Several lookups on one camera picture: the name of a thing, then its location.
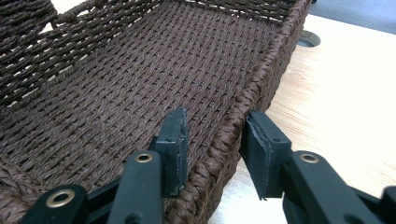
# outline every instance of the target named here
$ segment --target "metal grommet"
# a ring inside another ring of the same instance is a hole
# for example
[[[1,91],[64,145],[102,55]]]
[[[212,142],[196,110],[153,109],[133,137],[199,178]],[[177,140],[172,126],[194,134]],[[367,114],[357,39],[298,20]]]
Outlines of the metal grommet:
[[[61,189],[53,193],[47,199],[46,206],[50,208],[62,207],[67,203],[70,203],[76,193],[71,189]]]
[[[309,163],[317,163],[319,161],[318,157],[309,153],[301,154],[300,159]]]
[[[152,160],[151,154],[141,154],[134,158],[137,162],[148,162]]]

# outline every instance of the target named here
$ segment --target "wicker basket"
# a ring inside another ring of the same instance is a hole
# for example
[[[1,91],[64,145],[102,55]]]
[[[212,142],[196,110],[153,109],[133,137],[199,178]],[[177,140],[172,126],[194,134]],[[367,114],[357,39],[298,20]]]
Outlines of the wicker basket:
[[[165,220],[205,223],[310,0],[91,0],[60,15],[49,0],[0,4],[0,220],[17,222],[58,185],[93,190],[120,176],[185,107],[189,179]]]

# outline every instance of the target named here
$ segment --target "round hole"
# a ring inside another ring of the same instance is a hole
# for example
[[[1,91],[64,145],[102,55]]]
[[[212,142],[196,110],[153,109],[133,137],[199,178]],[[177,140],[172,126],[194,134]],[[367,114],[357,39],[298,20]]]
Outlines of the round hole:
[[[320,38],[314,33],[304,30],[297,44],[302,47],[313,48],[320,44]]]
[[[125,224],[139,224],[142,221],[142,217],[139,214],[131,214],[125,218]]]
[[[137,162],[148,162],[152,160],[152,155],[151,154],[142,154],[142,155],[138,155],[136,156],[136,158],[134,158]]]
[[[53,193],[48,197],[46,201],[47,207],[56,208],[62,207],[68,203],[70,203],[73,198],[76,196],[76,193],[71,189],[61,189]]]
[[[301,154],[300,159],[310,163],[317,163],[319,161],[319,159],[316,156],[307,153]]]
[[[350,224],[363,224],[364,223],[360,218],[350,215],[350,214],[345,214],[344,220]]]

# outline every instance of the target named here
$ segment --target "clamp jaw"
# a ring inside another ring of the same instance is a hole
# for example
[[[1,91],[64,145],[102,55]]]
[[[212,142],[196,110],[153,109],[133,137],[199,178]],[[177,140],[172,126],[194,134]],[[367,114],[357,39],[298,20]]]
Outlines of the clamp jaw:
[[[121,178],[87,194],[63,185],[43,194],[21,224],[163,223],[163,197],[175,198],[187,179],[186,110],[169,113],[147,151],[133,153]]]
[[[316,153],[291,141],[263,113],[247,118],[240,154],[260,199],[281,198],[288,223],[396,223],[396,186],[380,200],[349,187]]]

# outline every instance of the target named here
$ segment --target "light wood surface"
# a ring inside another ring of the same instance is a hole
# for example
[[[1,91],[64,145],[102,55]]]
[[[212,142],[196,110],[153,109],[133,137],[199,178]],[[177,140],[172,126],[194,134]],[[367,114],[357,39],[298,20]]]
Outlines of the light wood surface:
[[[293,150],[323,156],[348,185],[380,197],[396,185],[396,35],[308,15],[315,48],[297,46],[266,114]],[[259,201],[240,161],[209,221],[286,223],[281,200]]]

